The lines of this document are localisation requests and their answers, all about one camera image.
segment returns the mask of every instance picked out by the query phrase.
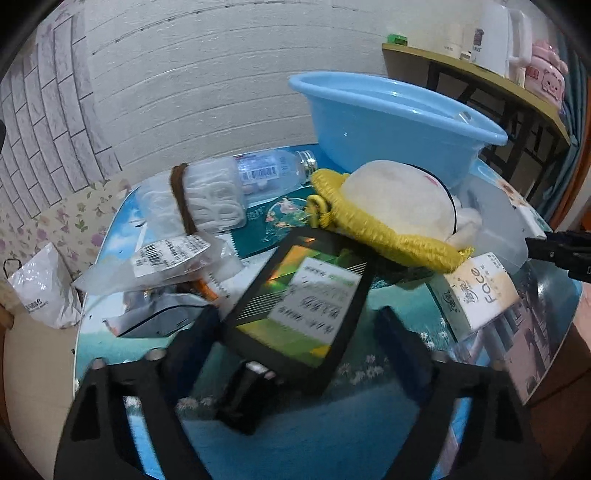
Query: kettle handle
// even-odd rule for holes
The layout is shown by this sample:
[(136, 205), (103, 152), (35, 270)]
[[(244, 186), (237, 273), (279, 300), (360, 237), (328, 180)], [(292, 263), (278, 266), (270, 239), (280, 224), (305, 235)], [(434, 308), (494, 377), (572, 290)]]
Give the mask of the kettle handle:
[(519, 56), (509, 55), (509, 63), (516, 67), (527, 67), (531, 63), (531, 47), (533, 44), (531, 20), (521, 10), (515, 8), (509, 9), (509, 18), (512, 24), (518, 24), (517, 30), (519, 31)]

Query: white plastic bag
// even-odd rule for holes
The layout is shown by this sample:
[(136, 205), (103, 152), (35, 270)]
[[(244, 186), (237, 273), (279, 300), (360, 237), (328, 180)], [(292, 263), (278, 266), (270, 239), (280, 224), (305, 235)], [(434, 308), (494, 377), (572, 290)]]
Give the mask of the white plastic bag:
[(27, 312), (53, 328), (75, 325), (82, 318), (78, 293), (56, 247), (47, 244), (8, 279)]

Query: plastic bottle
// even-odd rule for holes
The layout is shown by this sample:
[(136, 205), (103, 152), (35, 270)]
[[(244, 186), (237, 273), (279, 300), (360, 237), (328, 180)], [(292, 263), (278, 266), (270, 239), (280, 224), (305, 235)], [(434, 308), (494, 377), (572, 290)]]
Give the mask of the plastic bottle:
[(265, 150), (236, 157), (248, 205), (292, 192), (310, 180), (317, 168), (309, 150)]

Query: green object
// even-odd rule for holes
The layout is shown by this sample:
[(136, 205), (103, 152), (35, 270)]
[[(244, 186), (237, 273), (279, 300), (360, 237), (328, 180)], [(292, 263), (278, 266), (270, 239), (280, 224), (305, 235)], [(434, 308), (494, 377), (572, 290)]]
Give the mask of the green object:
[(312, 187), (304, 187), (246, 210), (246, 225), (232, 230), (234, 247), (240, 258), (248, 258), (276, 246), (295, 226), (304, 226), (304, 211)]
[(408, 45), (408, 38), (404, 35), (390, 34), (388, 35), (388, 43), (395, 43), (396, 45)]

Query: pink container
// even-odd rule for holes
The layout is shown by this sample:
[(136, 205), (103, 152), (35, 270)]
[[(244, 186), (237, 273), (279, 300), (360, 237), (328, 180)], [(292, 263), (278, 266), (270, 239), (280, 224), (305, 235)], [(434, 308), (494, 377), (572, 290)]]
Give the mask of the pink container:
[(525, 89), (554, 105), (558, 110), (564, 99), (565, 62), (546, 40), (538, 40), (531, 49), (531, 63), (525, 69)]

